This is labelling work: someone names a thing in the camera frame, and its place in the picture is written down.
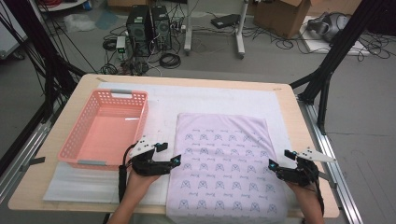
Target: computer tower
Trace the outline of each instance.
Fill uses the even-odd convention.
[[[153,39],[149,7],[134,5],[126,21],[129,38],[134,56],[149,56],[150,42]]]
[[[151,8],[152,23],[154,26],[154,38],[157,49],[171,49],[171,29],[168,13],[165,6]]]

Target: cardboard box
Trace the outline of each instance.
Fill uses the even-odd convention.
[[[152,0],[107,0],[107,5],[111,11],[117,14],[125,14],[126,16],[131,11],[133,5],[148,5],[151,6]]]
[[[281,37],[297,35],[311,6],[321,0],[277,0],[260,2],[254,14],[254,24]]]
[[[352,15],[361,0],[326,0],[309,8],[308,16],[320,16],[323,12],[341,12]]]

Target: pink plastic basket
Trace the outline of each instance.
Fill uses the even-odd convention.
[[[76,168],[117,170],[125,150],[143,135],[147,100],[144,91],[94,90],[58,160]]]

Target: white sheet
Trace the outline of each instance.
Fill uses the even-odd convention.
[[[270,91],[246,91],[220,88],[198,88],[162,85],[138,85],[129,83],[103,82],[98,88],[137,90],[148,93],[148,118],[144,135],[158,140],[168,142],[169,149],[154,154],[155,161],[168,161],[173,156],[173,148],[176,134],[177,115],[179,113],[214,113],[224,115],[244,115],[258,119],[266,119],[268,131],[273,141],[274,151],[282,165],[290,164],[292,161],[283,157],[285,148],[290,148],[287,130],[282,119],[282,114],[276,95]],[[49,189],[44,197],[46,201],[65,202],[96,202],[116,203],[114,200],[114,189],[102,189],[99,186],[107,185],[107,180],[96,171],[84,171],[91,178],[74,178],[67,189],[58,188],[65,181],[65,175],[81,175],[79,170],[69,166],[61,167],[58,164]],[[109,174],[117,179],[117,172]],[[165,204],[168,190],[169,176],[165,175],[157,180],[150,189],[142,203]]]

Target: human hand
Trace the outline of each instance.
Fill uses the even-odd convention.
[[[296,199],[307,223],[324,223],[315,185],[310,184],[305,187],[301,187],[295,183],[286,182],[286,184],[296,195]]]
[[[114,212],[107,224],[129,223],[135,207],[146,195],[152,182],[157,180],[159,177],[159,175],[138,175],[134,169],[132,169],[131,173],[129,173],[128,184],[126,186],[125,194],[122,198],[120,206]]]
[[[160,175],[138,175],[134,169],[132,169],[129,174],[128,184],[123,198],[126,200],[138,200],[140,202],[146,195],[149,186],[159,177]]]

